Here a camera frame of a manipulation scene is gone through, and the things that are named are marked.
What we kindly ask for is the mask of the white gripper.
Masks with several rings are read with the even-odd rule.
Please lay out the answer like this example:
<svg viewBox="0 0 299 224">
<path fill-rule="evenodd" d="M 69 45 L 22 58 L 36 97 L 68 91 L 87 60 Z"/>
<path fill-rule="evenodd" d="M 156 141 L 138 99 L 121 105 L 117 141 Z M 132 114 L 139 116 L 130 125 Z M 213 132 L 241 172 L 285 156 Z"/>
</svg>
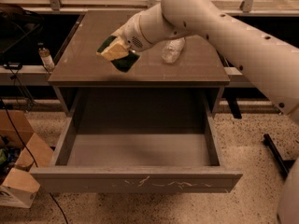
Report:
<svg viewBox="0 0 299 224">
<path fill-rule="evenodd" d="M 135 14 L 103 42 L 96 54 L 114 61 L 126 57 L 129 49 L 144 51 L 152 48 L 150 30 L 154 27 L 153 22 L 154 18 L 149 14 Z"/>
</svg>

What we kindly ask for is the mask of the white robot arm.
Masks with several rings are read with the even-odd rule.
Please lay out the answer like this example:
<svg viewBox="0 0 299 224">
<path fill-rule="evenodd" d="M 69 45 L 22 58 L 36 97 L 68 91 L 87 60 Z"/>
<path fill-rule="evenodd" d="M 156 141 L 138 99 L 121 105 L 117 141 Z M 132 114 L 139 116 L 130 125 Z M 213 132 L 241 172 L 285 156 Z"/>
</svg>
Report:
<svg viewBox="0 0 299 224">
<path fill-rule="evenodd" d="M 130 68 L 137 54 L 187 35 L 203 37 L 294 123 L 299 123 L 299 48 L 220 11 L 210 0 L 161 0 L 135 14 L 97 50 Z"/>
</svg>

